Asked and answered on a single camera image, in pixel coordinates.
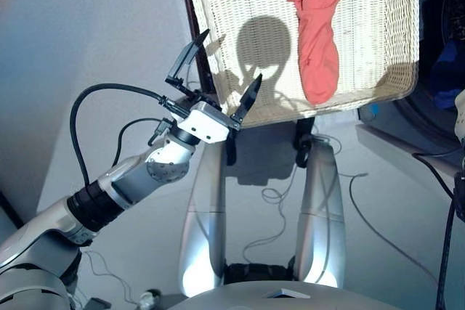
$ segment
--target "black wire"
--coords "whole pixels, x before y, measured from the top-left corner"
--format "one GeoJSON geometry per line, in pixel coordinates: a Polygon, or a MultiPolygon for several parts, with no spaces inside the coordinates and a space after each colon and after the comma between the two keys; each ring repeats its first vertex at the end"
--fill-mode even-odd
{"type": "Polygon", "coordinates": [[[97,85],[93,85],[82,91],[76,101],[73,103],[73,107],[71,108],[70,114],[70,134],[71,134],[71,141],[73,143],[73,149],[76,153],[76,157],[78,158],[79,168],[81,169],[82,176],[84,178],[84,184],[87,186],[89,185],[89,174],[87,173],[87,167],[84,162],[84,158],[81,153],[81,149],[79,147],[78,136],[76,133],[76,117],[78,115],[78,109],[81,106],[82,101],[89,96],[92,92],[99,91],[99,90],[123,90],[123,91],[130,91],[136,94],[143,94],[148,97],[152,97],[159,102],[162,100],[162,96],[152,92],[150,90],[141,89],[140,87],[131,86],[131,85],[124,85],[122,83],[99,83],[97,85]]]}
{"type": "Polygon", "coordinates": [[[444,288],[445,288],[445,276],[447,274],[448,268],[448,261],[449,261],[449,249],[450,249],[450,239],[452,236],[452,223],[454,213],[456,211],[454,202],[453,202],[453,193],[451,190],[445,185],[444,181],[442,180],[441,176],[438,174],[436,169],[425,159],[421,157],[430,157],[430,158],[441,158],[443,156],[451,155],[455,152],[462,150],[461,148],[451,150],[450,152],[444,152],[441,154],[428,154],[428,153],[420,153],[416,152],[413,153],[412,156],[423,163],[436,177],[438,182],[440,183],[441,187],[445,190],[448,196],[451,198],[449,213],[448,213],[448,220],[445,224],[445,234],[444,234],[444,245],[442,246],[442,256],[441,256],[441,267],[439,273],[439,280],[437,283],[437,294],[436,294],[436,310],[445,310],[445,299],[444,299],[444,288]]]}
{"type": "Polygon", "coordinates": [[[442,247],[441,267],[439,273],[439,281],[437,283],[436,310],[445,310],[445,276],[448,270],[450,238],[452,237],[452,223],[455,212],[456,209],[452,200],[449,207],[448,220],[445,223],[444,245],[442,247]]]}
{"type": "Polygon", "coordinates": [[[433,173],[433,176],[437,179],[437,181],[439,182],[439,184],[441,185],[441,187],[444,189],[445,193],[452,199],[453,198],[453,193],[451,192],[451,190],[448,188],[448,186],[445,184],[444,180],[442,179],[441,175],[438,174],[438,172],[436,171],[436,168],[434,168],[432,166],[431,163],[429,163],[428,161],[426,161],[425,159],[423,159],[422,157],[423,156],[427,156],[427,157],[430,157],[430,158],[440,158],[442,156],[447,156],[447,155],[450,155],[450,154],[453,154],[457,151],[459,151],[460,149],[457,149],[457,150],[454,150],[454,151],[451,151],[451,152],[444,152],[444,153],[441,153],[441,154],[426,154],[426,153],[420,153],[420,152],[415,152],[412,154],[412,156],[417,159],[418,161],[420,161],[421,163],[423,163],[432,173],[433,173]]]}
{"type": "Polygon", "coordinates": [[[434,277],[434,275],[423,265],[421,264],[419,261],[417,261],[416,259],[414,259],[413,257],[410,257],[406,252],[404,252],[404,250],[401,250],[399,247],[397,247],[393,242],[391,242],[390,240],[388,240],[387,238],[384,237],[384,235],[382,233],[380,233],[378,230],[376,230],[376,228],[371,225],[371,223],[367,220],[367,218],[363,215],[362,211],[359,209],[357,203],[355,202],[355,199],[354,199],[354,195],[352,193],[352,184],[354,182],[354,180],[358,177],[365,177],[367,176],[368,174],[356,174],[354,176],[350,176],[350,175],[346,175],[346,174],[339,174],[340,176],[345,176],[345,177],[352,177],[350,179],[350,183],[349,183],[349,196],[350,196],[350,200],[352,201],[352,204],[355,208],[355,210],[357,211],[358,213],[358,216],[363,220],[363,222],[366,224],[366,226],[368,228],[370,228],[370,230],[376,235],[378,236],[381,240],[383,240],[385,243],[387,243],[389,246],[391,246],[392,248],[394,248],[398,253],[400,253],[402,256],[404,256],[405,258],[407,258],[413,265],[417,266],[418,268],[420,268],[420,270],[422,272],[424,272],[426,275],[428,275],[433,281],[434,283],[437,285],[438,284],[438,281],[436,280],[436,277],[434,277]]]}
{"type": "Polygon", "coordinates": [[[124,125],[123,128],[119,131],[118,146],[116,148],[115,159],[113,160],[112,167],[116,165],[119,161],[119,156],[121,154],[121,147],[123,145],[123,134],[125,130],[127,130],[128,127],[134,125],[135,123],[140,123],[142,121],[158,121],[159,123],[161,122],[161,120],[157,118],[140,118],[140,119],[133,120],[130,123],[127,123],[126,125],[124,125]]]}

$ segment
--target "tangled thin cable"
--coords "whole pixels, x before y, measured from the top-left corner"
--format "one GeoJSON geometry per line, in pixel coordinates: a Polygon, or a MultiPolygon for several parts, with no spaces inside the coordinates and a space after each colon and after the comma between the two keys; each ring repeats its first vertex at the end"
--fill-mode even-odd
{"type": "Polygon", "coordinates": [[[134,299],[132,298],[132,289],[131,289],[131,286],[129,285],[129,283],[126,280],[122,279],[121,277],[115,275],[114,273],[112,273],[109,270],[108,265],[107,265],[107,261],[102,256],[102,254],[98,253],[95,250],[87,250],[87,251],[84,251],[83,254],[85,254],[87,256],[87,258],[89,258],[89,264],[90,264],[90,268],[92,270],[92,274],[94,274],[95,276],[109,276],[109,277],[113,277],[114,279],[117,279],[121,283],[121,285],[123,286],[123,289],[124,289],[124,301],[129,303],[129,304],[132,304],[132,305],[138,305],[138,303],[136,303],[134,301],[134,299]],[[104,269],[105,269],[106,272],[102,273],[102,272],[96,272],[95,271],[94,261],[92,260],[92,253],[96,254],[97,256],[100,257],[100,259],[102,259],[103,266],[104,266],[104,269]]]}
{"type": "Polygon", "coordinates": [[[252,241],[252,242],[248,243],[243,248],[242,257],[247,261],[247,263],[251,264],[250,259],[248,259],[247,256],[246,256],[246,251],[248,249],[272,243],[272,242],[276,241],[282,234],[284,234],[284,232],[286,230],[286,226],[287,226],[287,219],[286,219],[286,216],[283,213],[284,200],[287,198],[287,196],[289,194],[289,191],[292,188],[292,184],[294,183],[294,178],[296,176],[296,170],[297,170],[297,167],[294,168],[293,173],[291,175],[291,181],[289,182],[289,185],[286,188],[286,190],[284,190],[283,192],[279,192],[275,188],[269,188],[269,187],[264,188],[262,190],[262,198],[263,198],[263,200],[266,203],[270,204],[270,205],[277,205],[278,206],[278,213],[279,213],[280,217],[283,220],[283,226],[281,227],[280,231],[277,234],[274,234],[274,235],[272,235],[270,237],[265,237],[265,238],[262,238],[262,239],[252,241]]]}

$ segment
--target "white wicker basket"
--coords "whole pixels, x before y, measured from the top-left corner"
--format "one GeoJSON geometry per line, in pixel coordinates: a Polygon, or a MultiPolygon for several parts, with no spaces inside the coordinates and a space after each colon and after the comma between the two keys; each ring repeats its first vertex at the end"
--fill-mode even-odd
{"type": "Polygon", "coordinates": [[[221,105],[236,109],[253,77],[263,73],[245,126],[349,110],[399,99],[417,79],[419,0],[341,0],[332,26],[339,51],[334,96],[312,106],[297,62],[298,19],[286,0],[193,0],[221,105]]]}

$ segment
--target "pink towel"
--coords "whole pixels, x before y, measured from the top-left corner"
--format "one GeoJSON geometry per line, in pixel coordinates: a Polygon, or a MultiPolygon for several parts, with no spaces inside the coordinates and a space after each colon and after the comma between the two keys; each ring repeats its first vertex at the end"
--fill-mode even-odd
{"type": "Polygon", "coordinates": [[[299,18],[299,69],[307,100],[316,105],[333,96],[339,79],[339,56],[331,19],[339,0],[293,1],[299,18]]]}

